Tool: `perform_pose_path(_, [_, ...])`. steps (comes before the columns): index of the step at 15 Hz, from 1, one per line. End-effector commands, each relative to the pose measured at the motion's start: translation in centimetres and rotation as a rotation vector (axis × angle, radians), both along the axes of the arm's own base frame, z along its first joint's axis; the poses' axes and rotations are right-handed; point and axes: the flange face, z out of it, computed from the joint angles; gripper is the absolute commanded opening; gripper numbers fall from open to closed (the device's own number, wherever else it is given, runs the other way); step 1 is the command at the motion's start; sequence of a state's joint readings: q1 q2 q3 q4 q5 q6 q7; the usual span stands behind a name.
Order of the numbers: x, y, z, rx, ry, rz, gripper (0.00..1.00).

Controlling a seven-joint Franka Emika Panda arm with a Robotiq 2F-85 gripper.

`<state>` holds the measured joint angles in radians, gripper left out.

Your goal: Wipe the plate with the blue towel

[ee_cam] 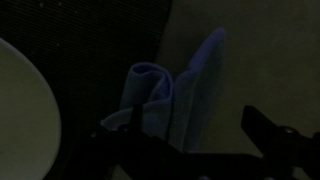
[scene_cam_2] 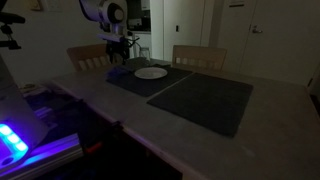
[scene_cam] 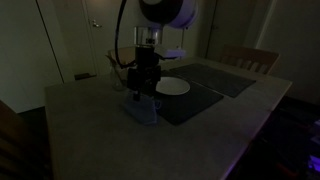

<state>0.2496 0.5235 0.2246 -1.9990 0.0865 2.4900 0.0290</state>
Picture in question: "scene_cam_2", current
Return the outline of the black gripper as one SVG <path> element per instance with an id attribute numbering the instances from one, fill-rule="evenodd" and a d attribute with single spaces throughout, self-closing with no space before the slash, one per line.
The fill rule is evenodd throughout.
<path id="1" fill-rule="evenodd" d="M 115 62 L 116 54 L 121 56 L 122 61 L 127 60 L 130 57 L 130 47 L 131 44 L 126 38 L 121 38 L 119 42 L 108 40 L 106 44 L 106 53 L 109 56 L 110 62 Z"/>

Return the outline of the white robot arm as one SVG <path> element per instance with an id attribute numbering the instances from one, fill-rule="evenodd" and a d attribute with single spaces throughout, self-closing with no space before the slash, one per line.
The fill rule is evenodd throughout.
<path id="1" fill-rule="evenodd" d="M 125 63 L 130 57 L 126 0 L 79 0 L 79 4 L 85 18 L 99 24 L 102 33 L 98 37 L 106 41 L 110 61 L 117 54 Z"/>

